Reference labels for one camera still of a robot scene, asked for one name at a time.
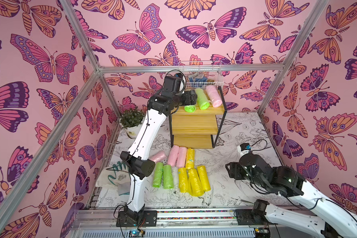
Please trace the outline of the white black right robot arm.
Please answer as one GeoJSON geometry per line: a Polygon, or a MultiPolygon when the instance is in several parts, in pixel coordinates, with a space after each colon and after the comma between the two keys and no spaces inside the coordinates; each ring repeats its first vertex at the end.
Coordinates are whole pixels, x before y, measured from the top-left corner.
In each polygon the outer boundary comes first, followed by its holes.
{"type": "Polygon", "coordinates": [[[230,178],[247,180],[262,195],[275,194],[298,203],[306,215],[258,199],[250,212],[236,210],[239,223],[283,225],[315,238],[357,238],[357,215],[330,200],[300,173],[286,166],[271,167],[259,155],[248,153],[225,165],[230,178]]]}

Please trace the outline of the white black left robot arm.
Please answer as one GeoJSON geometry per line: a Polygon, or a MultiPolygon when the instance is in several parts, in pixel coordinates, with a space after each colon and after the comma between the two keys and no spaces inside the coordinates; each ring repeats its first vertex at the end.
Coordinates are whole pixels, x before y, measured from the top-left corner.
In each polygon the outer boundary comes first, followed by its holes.
{"type": "Polygon", "coordinates": [[[196,104],[194,90],[185,92],[185,89],[186,78],[181,71],[167,73],[162,88],[148,100],[146,116],[134,143],[128,151],[120,154],[123,164],[129,169],[131,190],[128,202],[118,212],[119,228],[139,226],[146,220],[146,182],[155,168],[155,162],[149,159],[150,149],[162,123],[172,118],[174,108],[196,104]]]}

